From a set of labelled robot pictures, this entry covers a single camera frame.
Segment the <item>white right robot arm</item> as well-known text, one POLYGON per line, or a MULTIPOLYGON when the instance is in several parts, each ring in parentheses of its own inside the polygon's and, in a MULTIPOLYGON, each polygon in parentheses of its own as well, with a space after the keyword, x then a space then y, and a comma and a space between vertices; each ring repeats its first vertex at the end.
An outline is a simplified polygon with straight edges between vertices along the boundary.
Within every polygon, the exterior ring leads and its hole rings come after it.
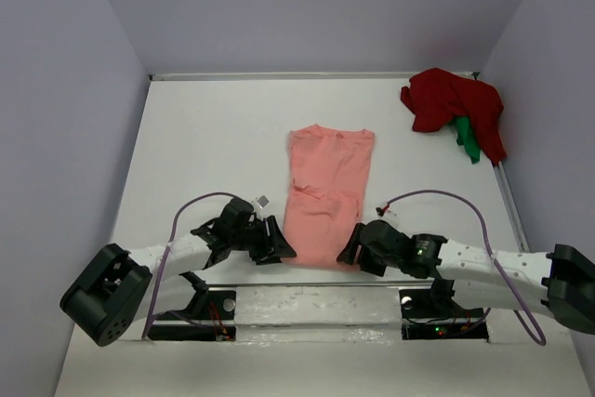
POLYGON ((437 314, 473 309, 549 317, 583 334, 594 332, 594 264, 569 245, 549 253, 489 251, 441 235, 408 236, 377 219, 355 226, 338 262, 383 276, 393 268, 430 279, 437 314))

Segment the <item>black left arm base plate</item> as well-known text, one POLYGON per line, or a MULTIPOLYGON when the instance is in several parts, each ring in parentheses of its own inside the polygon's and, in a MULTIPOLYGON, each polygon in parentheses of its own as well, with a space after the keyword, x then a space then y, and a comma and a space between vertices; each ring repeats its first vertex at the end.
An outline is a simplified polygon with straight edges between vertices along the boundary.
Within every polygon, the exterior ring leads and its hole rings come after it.
POLYGON ((236 290, 215 288, 202 304, 157 316, 148 332, 151 341, 231 342, 236 339, 236 290))

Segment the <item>pink t shirt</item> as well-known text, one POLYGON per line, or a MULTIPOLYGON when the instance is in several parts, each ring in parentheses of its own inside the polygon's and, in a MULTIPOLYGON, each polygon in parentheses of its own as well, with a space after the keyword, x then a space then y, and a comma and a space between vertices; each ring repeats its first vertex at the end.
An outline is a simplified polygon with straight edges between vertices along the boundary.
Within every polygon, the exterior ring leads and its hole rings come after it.
POLYGON ((337 261, 362 220, 376 135, 318 125, 289 134, 290 182, 283 233, 304 268, 355 271, 337 261))

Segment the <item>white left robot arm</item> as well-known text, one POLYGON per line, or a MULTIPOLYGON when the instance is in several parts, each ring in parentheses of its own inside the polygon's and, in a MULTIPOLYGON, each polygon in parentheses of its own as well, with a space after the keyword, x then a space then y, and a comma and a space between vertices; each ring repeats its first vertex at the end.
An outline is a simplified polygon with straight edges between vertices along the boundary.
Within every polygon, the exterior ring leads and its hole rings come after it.
POLYGON ((125 250, 102 247, 59 301, 60 309, 100 347, 114 343, 137 320, 150 332, 163 313, 190 322, 203 311, 218 318, 207 283, 198 271, 245 252, 256 265, 281 263, 297 253, 264 197, 254 202, 229 194, 220 214, 163 245, 125 250))

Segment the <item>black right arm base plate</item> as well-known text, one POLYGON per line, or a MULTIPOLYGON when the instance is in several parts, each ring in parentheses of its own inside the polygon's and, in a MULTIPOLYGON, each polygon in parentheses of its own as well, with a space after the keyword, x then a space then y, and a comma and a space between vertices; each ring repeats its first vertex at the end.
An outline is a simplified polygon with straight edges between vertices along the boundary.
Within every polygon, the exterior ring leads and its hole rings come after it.
POLYGON ((439 305, 431 299, 429 288, 401 290, 400 301, 404 340, 489 339, 482 308, 439 305))

